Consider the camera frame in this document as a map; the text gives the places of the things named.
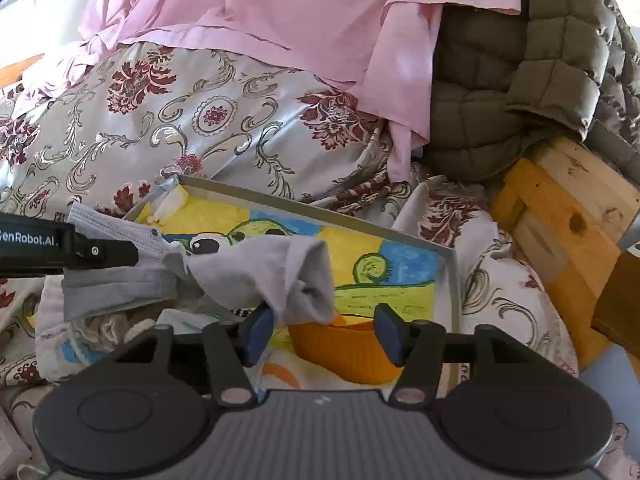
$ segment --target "quilted jacket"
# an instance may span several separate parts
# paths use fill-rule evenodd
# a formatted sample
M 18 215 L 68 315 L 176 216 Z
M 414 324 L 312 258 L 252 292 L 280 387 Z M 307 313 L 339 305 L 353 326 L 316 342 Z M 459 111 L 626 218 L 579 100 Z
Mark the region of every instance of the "quilted jacket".
M 523 0 L 520 16 L 447 6 L 424 159 L 478 181 L 566 135 L 640 184 L 640 55 L 616 0 Z

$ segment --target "blue fabric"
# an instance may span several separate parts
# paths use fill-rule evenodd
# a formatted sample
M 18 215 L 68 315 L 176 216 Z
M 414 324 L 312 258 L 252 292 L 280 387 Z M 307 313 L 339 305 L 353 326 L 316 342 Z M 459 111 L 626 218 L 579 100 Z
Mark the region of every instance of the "blue fabric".
M 582 372 L 580 380 L 609 403 L 615 422 L 628 427 L 625 452 L 640 462 L 640 383 L 625 350 L 612 345 Z

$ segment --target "screw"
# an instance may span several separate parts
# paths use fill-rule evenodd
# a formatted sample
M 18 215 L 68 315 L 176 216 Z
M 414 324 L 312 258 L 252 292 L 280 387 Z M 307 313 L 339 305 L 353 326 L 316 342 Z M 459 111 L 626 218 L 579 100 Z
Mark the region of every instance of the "screw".
M 251 392 L 246 388 L 227 388 L 220 394 L 225 404 L 246 404 L 251 400 Z
M 403 404 L 420 404 L 425 398 L 424 391 L 418 388 L 400 388 L 396 391 L 396 400 Z

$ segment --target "pink sheet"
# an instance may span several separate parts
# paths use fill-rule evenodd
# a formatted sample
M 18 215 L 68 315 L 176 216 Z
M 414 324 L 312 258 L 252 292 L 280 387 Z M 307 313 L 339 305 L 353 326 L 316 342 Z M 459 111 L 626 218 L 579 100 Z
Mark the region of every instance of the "pink sheet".
M 518 13 L 520 0 L 89 0 L 84 42 L 24 74 L 27 99 L 57 97 L 118 43 L 221 48 L 309 70 L 348 88 L 358 109 L 392 121 L 390 177 L 406 180 L 411 147 L 429 140 L 431 75 L 442 3 Z

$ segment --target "wooden furniture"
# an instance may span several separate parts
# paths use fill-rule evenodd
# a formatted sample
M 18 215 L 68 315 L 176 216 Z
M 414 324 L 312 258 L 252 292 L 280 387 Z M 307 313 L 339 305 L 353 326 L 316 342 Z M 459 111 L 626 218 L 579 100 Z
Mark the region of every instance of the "wooden furniture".
M 640 192 L 596 156 L 555 139 L 506 175 L 492 216 L 539 274 L 574 343 L 580 368 L 610 344 L 591 329 L 617 243 L 640 211 Z M 640 362 L 630 356 L 636 371 Z
M 0 88 L 4 88 L 5 86 L 9 86 L 20 81 L 20 79 L 22 79 L 22 72 L 42 58 L 43 55 L 44 54 L 38 54 L 37 56 L 30 57 L 29 59 L 23 59 L 22 61 L 0 68 Z

